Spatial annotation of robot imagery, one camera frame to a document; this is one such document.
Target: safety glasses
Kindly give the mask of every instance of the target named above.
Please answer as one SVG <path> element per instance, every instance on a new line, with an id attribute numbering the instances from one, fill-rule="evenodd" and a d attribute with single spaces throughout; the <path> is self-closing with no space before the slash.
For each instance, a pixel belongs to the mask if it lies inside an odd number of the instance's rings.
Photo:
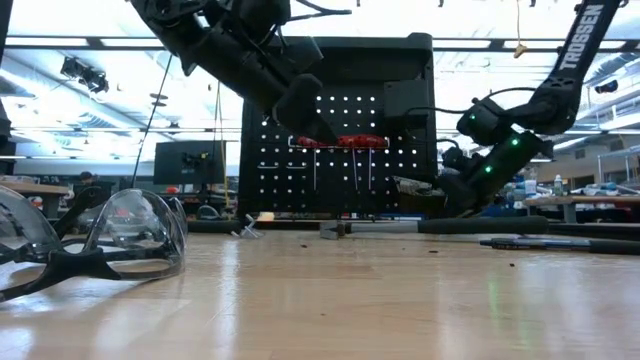
<path id="1" fill-rule="evenodd" d="M 90 190 L 77 202 L 90 205 Z M 183 270 L 186 216 L 179 201 L 123 190 L 104 204 L 86 238 L 60 241 L 80 212 L 74 208 L 52 227 L 27 199 L 0 186 L 0 302 L 75 276 L 150 280 Z"/>

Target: table surface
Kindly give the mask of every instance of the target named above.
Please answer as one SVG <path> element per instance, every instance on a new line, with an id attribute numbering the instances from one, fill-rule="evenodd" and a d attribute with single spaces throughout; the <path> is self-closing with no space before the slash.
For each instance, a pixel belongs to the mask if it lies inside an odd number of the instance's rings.
<path id="1" fill-rule="evenodd" d="M 20 194 L 58 194 L 67 195 L 69 188 L 66 186 L 40 185 L 21 182 L 0 181 L 0 185 Z"/>
<path id="2" fill-rule="evenodd" d="M 543 206 L 543 205 L 565 205 L 565 204 L 594 204 L 594 203 L 626 203 L 640 204 L 640 196 L 548 196 L 536 199 L 526 199 L 524 204 L 527 206 Z"/>
<path id="3" fill-rule="evenodd" d="M 71 279 L 0 304 L 0 358 L 640 356 L 637 258 L 466 243 L 477 240 L 191 235 L 180 276 Z"/>

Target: pegboard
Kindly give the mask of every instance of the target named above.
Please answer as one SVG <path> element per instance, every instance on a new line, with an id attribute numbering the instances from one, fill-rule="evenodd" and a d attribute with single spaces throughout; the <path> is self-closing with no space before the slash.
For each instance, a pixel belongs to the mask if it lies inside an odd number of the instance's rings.
<path id="1" fill-rule="evenodd" d="M 287 40 L 295 43 L 295 38 Z M 240 160 L 239 212 L 415 213 L 403 206 L 393 176 L 424 179 L 437 173 L 435 114 L 424 127 L 387 136 L 385 118 L 393 82 L 420 80 L 423 104 L 434 105 L 431 36 L 316 38 L 325 58 L 311 69 L 324 88 L 318 112 L 338 136 L 387 137 L 382 150 L 301 149 L 292 134 L 266 122 L 245 102 Z"/>

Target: robotic arm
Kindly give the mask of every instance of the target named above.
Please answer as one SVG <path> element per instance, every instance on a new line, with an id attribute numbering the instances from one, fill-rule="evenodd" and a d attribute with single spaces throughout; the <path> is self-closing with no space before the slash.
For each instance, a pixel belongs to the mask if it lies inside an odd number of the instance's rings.
<path id="1" fill-rule="evenodd" d="M 486 156 L 467 158 L 451 148 L 443 165 L 460 171 L 443 175 L 438 185 L 448 196 L 447 215 L 464 216 L 487 204 L 532 158 L 553 157 L 553 144 L 534 135 L 558 135 L 573 126 L 582 83 L 622 0 L 583 0 L 549 77 L 527 104 L 504 110 L 490 96 L 478 100 L 458 121 L 458 131 L 476 143 L 493 146 Z M 517 124 L 527 130 L 517 133 Z"/>
<path id="2" fill-rule="evenodd" d="M 296 0 L 316 10 L 327 10 Z M 279 54 L 264 50 L 291 17 L 289 0 L 131 0 L 142 20 L 189 75 L 196 66 L 259 106 L 272 119 L 299 136 L 325 144 L 337 137 L 317 114 L 315 98 L 322 83 L 305 73 L 322 60 L 315 42 L 288 45 Z M 535 134 L 562 134 L 573 126 L 582 83 L 617 9 L 624 0 L 583 0 L 553 71 L 527 104 L 502 109 L 491 96 L 478 100 L 459 120 L 457 129 L 477 144 L 493 146 L 486 156 L 467 158 L 451 148 L 444 165 L 457 175 L 437 179 L 448 195 L 448 216 L 476 212 L 532 158 L 553 156 L 553 144 Z M 517 124 L 527 129 L 512 130 Z"/>
<path id="3" fill-rule="evenodd" d="M 182 62 L 196 66 L 264 110 L 265 117 L 297 135 L 335 144 L 331 127 L 316 113 L 322 83 L 305 70 L 322 60 L 313 39 L 264 51 L 291 20 L 289 0 L 132 0 L 142 20 Z"/>

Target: black pen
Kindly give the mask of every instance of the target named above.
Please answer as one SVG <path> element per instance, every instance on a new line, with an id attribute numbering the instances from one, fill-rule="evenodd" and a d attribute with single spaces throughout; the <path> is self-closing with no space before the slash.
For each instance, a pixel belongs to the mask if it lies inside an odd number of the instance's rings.
<path id="1" fill-rule="evenodd" d="M 594 254 L 640 255 L 640 242 L 624 240 L 494 238 L 480 245 L 501 250 L 570 250 Z"/>

